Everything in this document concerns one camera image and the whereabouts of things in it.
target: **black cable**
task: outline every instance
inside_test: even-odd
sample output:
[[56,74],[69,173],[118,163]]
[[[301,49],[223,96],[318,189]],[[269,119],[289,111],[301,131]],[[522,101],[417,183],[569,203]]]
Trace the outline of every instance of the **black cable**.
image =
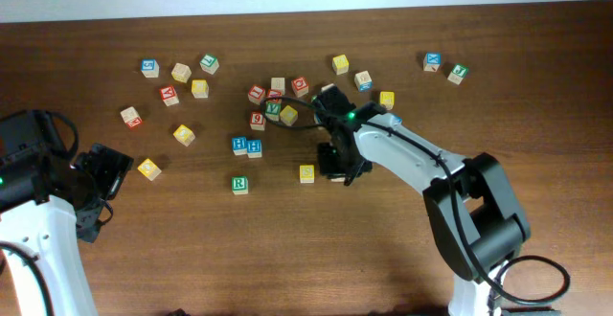
[[47,283],[45,282],[45,278],[42,276],[40,269],[36,265],[35,258],[31,258],[28,253],[21,250],[19,247],[14,244],[0,241],[0,249],[8,250],[15,255],[17,255],[20,259],[22,259],[26,265],[32,271],[36,282],[38,283],[38,287],[40,288],[40,293],[42,294],[42,300],[45,304],[45,311],[48,316],[54,315],[54,306],[51,303],[51,294],[49,294],[49,287],[47,287]]
[[[468,255],[468,258],[470,259],[470,262],[472,263],[472,265],[475,267],[475,270],[477,271],[478,274],[478,278],[482,279],[483,281],[485,281],[489,287],[491,287],[491,289],[493,289],[494,291],[496,291],[496,293],[498,293],[501,297],[505,298],[506,300],[516,303],[518,305],[528,305],[528,306],[543,306],[543,305],[549,305],[552,302],[556,301],[557,299],[559,299],[560,297],[562,297],[566,292],[568,292],[569,288],[570,288],[570,284],[571,284],[571,276],[570,274],[568,274],[568,271],[559,263],[544,258],[544,257],[540,257],[540,256],[536,256],[536,255],[530,255],[530,256],[524,256],[524,257],[519,257],[519,258],[515,258],[512,260],[509,260],[503,267],[501,267],[500,271],[497,274],[496,279],[498,281],[500,281],[500,279],[502,278],[503,274],[505,272],[507,272],[512,266],[516,265],[517,263],[521,262],[521,261],[526,261],[526,260],[537,260],[537,261],[541,261],[544,263],[547,263],[551,266],[553,266],[557,271],[559,271],[564,279],[564,282],[562,284],[562,287],[554,294],[545,297],[545,298],[540,298],[540,299],[534,299],[534,300],[530,300],[530,299],[524,299],[524,298],[519,298],[517,296],[512,295],[511,293],[505,291],[502,287],[502,285],[500,283],[497,283],[495,281],[493,281],[489,276],[488,273],[486,272],[486,270],[483,268],[483,266],[481,265],[481,262],[479,261],[479,259],[477,259],[477,256],[475,255],[474,251],[472,250],[472,248],[470,247],[470,244],[468,243],[468,239],[466,238],[466,233],[464,231],[464,225],[462,224],[462,220],[460,219],[460,210],[459,210],[459,206],[458,206],[458,198],[456,196],[455,193],[455,186],[453,184],[453,176],[451,175],[451,171],[449,170],[449,167],[447,166],[447,164],[444,162],[444,160],[441,158],[441,156],[435,152],[432,152],[431,150],[429,150],[428,148],[424,147],[422,144],[416,142],[415,140],[406,137],[405,135],[398,133],[396,131],[394,131],[391,127],[387,127],[381,124],[374,124],[368,121],[362,121],[359,119],[349,119],[346,116],[338,116],[336,114],[333,114],[327,110],[323,110],[323,109],[319,109],[316,108],[314,105],[301,101],[301,100],[296,100],[290,97],[269,97],[266,98],[264,100],[261,101],[261,109],[264,109],[265,107],[265,103],[267,101],[271,101],[271,100],[275,100],[275,99],[281,99],[281,100],[286,100],[286,101],[291,101],[291,102],[296,102],[299,103],[309,109],[314,110],[316,113],[319,114],[324,114],[326,116],[329,117],[333,117],[338,119],[339,121],[346,123],[346,122],[354,122],[354,123],[359,123],[359,124],[363,124],[363,125],[369,125],[378,129],[381,129],[383,131],[385,131],[386,133],[388,133],[388,135],[394,135],[396,137],[398,137],[400,140],[403,140],[407,143],[409,143],[410,145],[414,146],[415,148],[419,149],[420,151],[422,151],[423,153],[425,153],[426,155],[428,155],[430,158],[432,158],[444,171],[445,176],[447,178],[447,184],[448,184],[448,188],[451,194],[451,209],[453,211],[453,218],[454,221],[456,222],[456,228],[458,231],[458,235],[460,237],[460,242],[462,243],[462,246],[464,247],[464,250],[466,252],[466,254]],[[286,127],[286,128],[291,128],[291,129],[310,129],[312,127],[317,127],[317,126],[321,126],[322,124],[319,125],[312,125],[312,126],[288,126],[285,124],[279,124],[278,122],[275,121],[271,121],[271,123],[278,125],[280,127]]]

